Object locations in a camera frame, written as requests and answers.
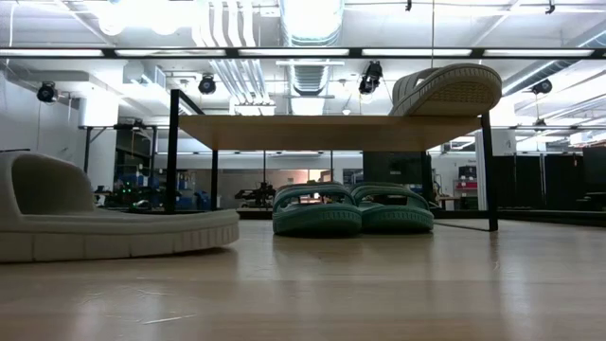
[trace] ceiling duct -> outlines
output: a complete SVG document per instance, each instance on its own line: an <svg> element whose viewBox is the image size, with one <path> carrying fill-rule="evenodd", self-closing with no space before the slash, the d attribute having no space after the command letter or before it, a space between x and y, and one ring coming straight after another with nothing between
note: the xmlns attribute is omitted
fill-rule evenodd
<svg viewBox="0 0 606 341"><path fill-rule="evenodd" d="M344 0L280 0L283 44L295 47L337 45ZM329 82L330 66L289 66L289 78L302 97L318 96Z"/></svg>
<svg viewBox="0 0 606 341"><path fill-rule="evenodd" d="M606 47L606 22L573 39L566 47ZM579 61L536 62L503 82L503 96L513 95L545 80Z"/></svg>

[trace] wooden floor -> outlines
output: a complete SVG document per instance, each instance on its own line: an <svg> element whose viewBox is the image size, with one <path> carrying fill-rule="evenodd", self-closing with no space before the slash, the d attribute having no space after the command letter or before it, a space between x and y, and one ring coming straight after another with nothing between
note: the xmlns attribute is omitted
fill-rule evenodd
<svg viewBox="0 0 606 341"><path fill-rule="evenodd" d="M606 229L303 240L0 265L0 340L604 340Z"/></svg>

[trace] shelf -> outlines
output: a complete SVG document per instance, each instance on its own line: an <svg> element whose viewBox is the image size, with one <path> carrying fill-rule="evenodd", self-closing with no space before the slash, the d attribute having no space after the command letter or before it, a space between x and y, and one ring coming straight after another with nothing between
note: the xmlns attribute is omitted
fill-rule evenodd
<svg viewBox="0 0 606 341"><path fill-rule="evenodd" d="M186 133L213 150L421 152L480 128L476 117L189 116Z"/></svg>

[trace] cable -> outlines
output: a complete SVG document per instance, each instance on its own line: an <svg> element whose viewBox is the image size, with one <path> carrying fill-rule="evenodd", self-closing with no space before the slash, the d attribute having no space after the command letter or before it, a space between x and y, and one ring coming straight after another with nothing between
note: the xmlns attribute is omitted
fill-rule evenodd
<svg viewBox="0 0 606 341"><path fill-rule="evenodd" d="M534 94L534 106L537 109L537 120L541 118L541 114L539 113L539 96Z"/></svg>
<svg viewBox="0 0 606 341"><path fill-rule="evenodd" d="M131 135L131 158L134 158L134 131Z"/></svg>
<svg viewBox="0 0 606 341"><path fill-rule="evenodd" d="M39 101L38 102L38 134L36 135L36 152L39 152L39 149L40 149L40 125L42 123L41 112L42 112L42 103Z"/></svg>
<svg viewBox="0 0 606 341"><path fill-rule="evenodd" d="M10 7L10 19L9 19L9 47L12 47L12 31L13 31L13 23L15 17L15 10L19 6L19 3L12 4ZM10 59L7 59L7 67L9 67Z"/></svg>
<svg viewBox="0 0 606 341"><path fill-rule="evenodd" d="M432 68L434 68L434 47L436 46L436 0L432 0Z"/></svg>
<svg viewBox="0 0 606 341"><path fill-rule="evenodd" d="M387 92L387 95L389 96L389 101L391 101L393 103L394 101L391 98L391 93L389 92L389 88L387 87L387 81L385 80L385 77L381 76L381 78L383 79L383 84L385 84L385 91Z"/></svg>

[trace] ceiling light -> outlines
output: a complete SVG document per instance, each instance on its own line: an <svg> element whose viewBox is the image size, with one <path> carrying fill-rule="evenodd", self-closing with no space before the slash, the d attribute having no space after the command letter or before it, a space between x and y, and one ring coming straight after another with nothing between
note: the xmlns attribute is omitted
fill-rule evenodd
<svg viewBox="0 0 606 341"><path fill-rule="evenodd" d="M594 53L592 49L553 48L553 49L487 49L486 57L587 57Z"/></svg>
<svg viewBox="0 0 606 341"><path fill-rule="evenodd" d="M118 49L119 57L223 57L224 49Z"/></svg>
<svg viewBox="0 0 606 341"><path fill-rule="evenodd" d="M0 48L0 57L103 57L103 52L91 48Z"/></svg>
<svg viewBox="0 0 606 341"><path fill-rule="evenodd" d="M276 57L306 57L306 56L318 56L318 57L338 57L347 56L349 50L347 48L243 48L238 50L238 53L242 57L259 57L259 56L276 56Z"/></svg>
<svg viewBox="0 0 606 341"><path fill-rule="evenodd" d="M434 48L434 56L461 57L469 56L472 51L468 48ZM365 57L431 57L431 48L365 48Z"/></svg>
<svg viewBox="0 0 606 341"><path fill-rule="evenodd" d="M277 66L343 66L345 62L337 61L276 61Z"/></svg>

